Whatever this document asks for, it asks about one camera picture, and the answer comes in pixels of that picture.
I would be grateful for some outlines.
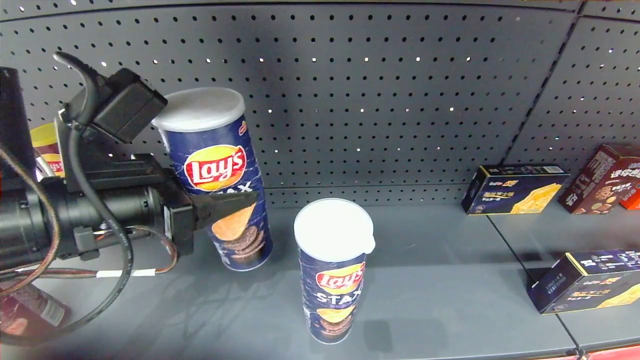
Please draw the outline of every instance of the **lay's stax can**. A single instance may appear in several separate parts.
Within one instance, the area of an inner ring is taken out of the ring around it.
[[[337,344],[351,330],[364,285],[365,259],[373,251],[373,222],[360,206],[322,199],[296,217],[303,310],[311,335]]]
[[[183,187],[192,194],[257,192],[254,203],[207,230],[228,268],[257,268],[273,244],[242,95],[227,88],[196,88],[166,99],[167,107],[153,123]]]

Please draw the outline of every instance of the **white plastic lid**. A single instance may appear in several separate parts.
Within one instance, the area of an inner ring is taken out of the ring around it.
[[[321,199],[305,206],[293,224],[302,251],[327,262],[370,254],[376,247],[373,222],[365,209],[344,199]]]
[[[154,120],[160,130],[195,133],[225,126],[244,113],[244,99],[228,88],[196,88],[166,96],[167,106]]]

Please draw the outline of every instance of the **lay's logo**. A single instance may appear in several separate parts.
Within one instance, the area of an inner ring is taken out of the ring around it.
[[[246,168],[246,153],[241,146],[215,145],[191,154],[184,172],[196,188],[214,192],[237,183]]]
[[[355,290],[364,275],[364,262],[316,274],[316,282],[332,295],[342,295]]]

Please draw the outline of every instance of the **chocolate cookie image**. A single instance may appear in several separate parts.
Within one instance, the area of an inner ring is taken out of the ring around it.
[[[604,200],[613,195],[612,186],[605,186],[596,192],[596,199]]]
[[[261,231],[257,236],[253,236],[253,241],[250,241],[249,244],[239,250],[236,250],[235,255],[231,255],[231,258],[240,262],[240,263],[249,263],[251,261],[258,260],[262,255],[262,248],[264,247],[264,230]]]
[[[248,255],[251,254],[253,252],[255,252],[257,249],[259,249],[262,245],[264,245],[264,231],[261,231],[258,236],[253,235],[253,241],[251,241],[249,243],[249,245],[237,249],[236,250],[236,255]]]
[[[336,338],[337,336],[340,336],[344,334],[347,330],[349,330],[352,320],[353,320],[352,315],[347,316],[346,318],[344,318],[344,320],[337,323],[328,322],[325,319],[320,319],[320,322],[324,327],[324,330],[322,331],[322,333],[328,338]]]
[[[226,249],[239,251],[250,246],[255,240],[255,236],[258,234],[258,228],[256,226],[247,227],[242,235],[235,240],[224,241],[222,246]]]

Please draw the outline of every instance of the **dark blue snack box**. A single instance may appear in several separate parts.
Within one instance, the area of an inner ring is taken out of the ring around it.
[[[640,252],[567,252],[528,292],[542,314],[631,304],[640,297]]]
[[[462,207],[469,215],[539,213],[568,176],[555,164],[482,165]]]

